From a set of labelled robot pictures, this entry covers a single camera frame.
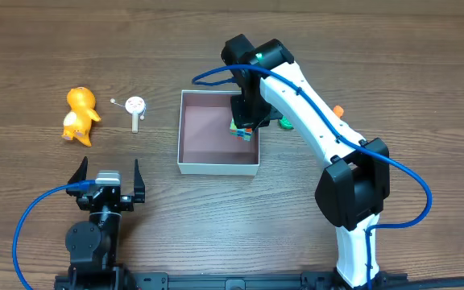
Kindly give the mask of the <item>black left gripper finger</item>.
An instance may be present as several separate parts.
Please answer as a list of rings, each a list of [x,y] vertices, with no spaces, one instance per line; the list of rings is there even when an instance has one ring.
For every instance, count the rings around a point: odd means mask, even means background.
[[[68,180],[68,184],[75,184],[86,180],[88,169],[88,158],[85,156],[81,161],[79,168],[74,172],[72,177]],[[67,188],[66,193],[71,197],[76,197],[79,195],[79,188]]]
[[[134,203],[144,203],[146,196],[146,186],[139,170],[139,161],[135,159],[134,166]]]

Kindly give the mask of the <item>multicolour puzzle cube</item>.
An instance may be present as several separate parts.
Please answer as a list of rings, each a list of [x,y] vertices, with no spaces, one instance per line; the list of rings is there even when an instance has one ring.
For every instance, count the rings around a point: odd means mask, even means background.
[[[251,128],[237,128],[232,119],[230,122],[230,134],[238,139],[249,142],[253,135],[253,130]]]

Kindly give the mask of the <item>white cardboard box pink interior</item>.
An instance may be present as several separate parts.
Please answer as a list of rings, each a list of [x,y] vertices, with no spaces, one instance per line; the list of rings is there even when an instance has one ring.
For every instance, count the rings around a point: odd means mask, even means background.
[[[177,165],[185,175],[254,176],[259,135],[244,141],[230,133],[230,99],[237,91],[188,90],[180,94]]]

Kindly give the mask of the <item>white plush duck orange feet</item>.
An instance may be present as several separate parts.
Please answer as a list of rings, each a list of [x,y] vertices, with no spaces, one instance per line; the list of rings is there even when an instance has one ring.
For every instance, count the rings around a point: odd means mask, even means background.
[[[338,118],[342,118],[344,115],[344,109],[341,106],[335,106],[333,112]]]

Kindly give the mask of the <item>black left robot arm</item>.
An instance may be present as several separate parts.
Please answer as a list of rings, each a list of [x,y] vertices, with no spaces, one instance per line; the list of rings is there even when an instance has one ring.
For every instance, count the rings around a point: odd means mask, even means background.
[[[68,181],[66,193],[76,199],[80,210],[89,219],[78,222],[67,232],[66,248],[71,266],[78,271],[107,271],[116,266],[118,237],[123,212],[132,212],[134,205],[145,202],[146,186],[134,164],[133,193],[121,193],[122,178],[118,171],[101,170],[93,180],[86,178],[88,159]]]

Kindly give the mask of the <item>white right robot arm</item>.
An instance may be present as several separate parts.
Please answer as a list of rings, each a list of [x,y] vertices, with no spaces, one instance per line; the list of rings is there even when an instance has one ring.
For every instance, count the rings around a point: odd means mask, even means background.
[[[226,41],[221,58],[232,66],[242,90],[231,99],[234,125],[255,131],[285,117],[322,163],[315,200],[336,228],[336,270],[349,288],[365,288],[379,273],[375,238],[365,233],[379,221],[389,195],[389,166],[356,148],[387,157],[386,144],[381,139],[366,141],[343,122],[279,40],[256,48],[240,34]]]

